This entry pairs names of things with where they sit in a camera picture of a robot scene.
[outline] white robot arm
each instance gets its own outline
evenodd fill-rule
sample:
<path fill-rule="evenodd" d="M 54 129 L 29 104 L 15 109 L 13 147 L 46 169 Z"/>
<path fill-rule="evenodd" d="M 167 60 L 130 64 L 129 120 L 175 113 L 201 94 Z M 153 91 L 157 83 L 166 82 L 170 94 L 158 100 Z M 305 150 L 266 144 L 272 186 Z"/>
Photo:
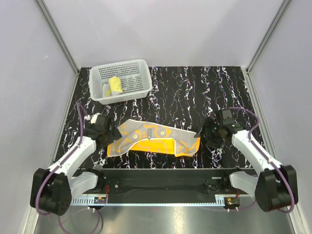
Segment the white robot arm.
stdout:
<path fill-rule="evenodd" d="M 206 141 L 206 146 L 221 148 L 225 140 L 230 140 L 250 162 L 257 177 L 237 170 L 228 175 L 230 186 L 255 197 L 263 211 L 271 211 L 298 202 L 296 171 L 292 166 L 273 158 L 240 123 L 237 123 L 230 109 L 220 110 L 216 119 L 207 118 L 195 137 Z M 284 183 L 280 173 L 289 185 Z"/>
<path fill-rule="evenodd" d="M 98 192 L 104 188 L 102 171 L 90 169 L 77 177 L 73 175 L 97 148 L 105 147 L 122 136 L 109 117 L 95 114 L 86 119 L 84 136 L 79 137 L 71 149 L 48 169 L 39 168 L 34 173 L 30 198 L 32 207 L 36 207 L 38 196 L 40 210 L 61 216 L 75 197 L 87 190 Z"/>

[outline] folded cloth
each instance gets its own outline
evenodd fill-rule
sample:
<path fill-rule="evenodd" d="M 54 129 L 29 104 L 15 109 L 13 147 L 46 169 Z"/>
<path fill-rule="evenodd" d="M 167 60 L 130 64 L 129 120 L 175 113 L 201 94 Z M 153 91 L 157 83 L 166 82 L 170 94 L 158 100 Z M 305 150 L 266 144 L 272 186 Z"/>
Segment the folded cloth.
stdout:
<path fill-rule="evenodd" d="M 200 138 L 195 132 L 164 125 L 129 119 L 118 127 L 122 138 L 110 144 L 107 156 L 114 157 L 138 150 L 152 153 L 193 156 L 199 149 Z"/>

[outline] purple cable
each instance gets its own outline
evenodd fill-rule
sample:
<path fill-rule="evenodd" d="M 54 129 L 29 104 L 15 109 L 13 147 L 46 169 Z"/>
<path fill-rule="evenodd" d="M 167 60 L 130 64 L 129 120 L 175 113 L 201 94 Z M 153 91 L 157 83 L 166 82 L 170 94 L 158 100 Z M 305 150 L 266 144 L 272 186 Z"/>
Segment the purple cable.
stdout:
<path fill-rule="evenodd" d="M 84 107 L 80 104 L 77 103 L 77 110 L 78 110 L 78 115 L 79 115 L 79 121 L 80 121 L 80 139 L 78 142 L 78 146 L 81 144 L 82 142 L 82 137 L 83 137 L 83 119 L 81 116 L 81 111 L 80 109 L 83 110 L 84 113 L 86 113 L 86 110 L 84 109 Z M 75 152 L 75 150 L 78 148 L 78 146 L 76 146 L 69 154 L 66 158 L 64 158 L 64 160 L 60 163 L 60 165 L 63 165 L 65 163 L 65 161 Z M 41 193 L 42 190 L 44 188 L 44 186 L 47 184 L 48 180 L 51 178 L 51 176 L 53 175 L 54 172 L 56 172 L 59 169 L 59 166 L 56 166 L 50 173 L 49 175 L 45 178 L 45 180 L 43 181 L 43 183 L 41 184 L 38 193 L 37 193 L 37 197 L 36 197 L 36 202 L 35 202 L 35 207 L 36 207 L 36 211 L 39 215 L 48 215 L 48 213 L 42 213 L 41 210 L 39 209 L 39 200 L 41 197 Z"/>
<path fill-rule="evenodd" d="M 269 161 L 269 157 L 256 145 L 256 143 L 252 140 L 252 132 L 259 126 L 260 124 L 260 119 L 251 111 L 247 110 L 247 109 L 244 109 L 244 108 L 241 108 L 241 107 L 230 107 L 228 109 L 232 109 L 232 110 L 242 110 L 242 111 L 245 111 L 249 114 L 251 114 L 253 117 L 256 118 L 257 120 L 257 123 L 254 127 L 252 127 L 248 133 L 248 138 L 249 138 L 249 141 L 251 142 L 251 144 L 261 153 L 261 155 L 268 161 Z M 274 169 L 276 169 L 277 173 L 279 174 L 279 176 L 281 177 L 282 181 L 284 182 L 286 188 L 287 188 L 287 191 L 289 193 L 289 195 L 291 196 L 291 207 L 288 211 L 284 211 L 284 210 L 281 210 L 279 209 L 279 211 L 283 212 L 283 213 L 290 213 L 293 211 L 294 209 L 294 197 L 293 197 L 293 192 L 292 192 L 292 189 L 290 188 L 289 186 L 289 183 L 287 182 L 286 178 L 284 177 L 283 173 L 280 171 L 280 169 L 273 163 L 273 162 L 270 162 L 270 164 L 274 167 Z"/>
<path fill-rule="evenodd" d="M 98 225 L 99 225 L 100 213 L 99 213 L 98 210 L 95 210 L 95 209 L 94 209 L 94 211 L 97 212 L 97 224 L 96 224 L 96 226 L 93 228 L 93 230 L 92 230 L 89 234 L 93 234 L 93 233 L 97 230 Z M 60 220 L 60 216 L 58 217 L 58 224 L 59 224 L 60 228 L 62 229 L 62 231 L 63 231 L 64 233 L 66 233 L 66 234 L 71 234 L 71 233 L 69 233 L 68 231 L 66 231 L 65 228 L 63 227 L 62 222 L 61 222 L 61 220 Z"/>

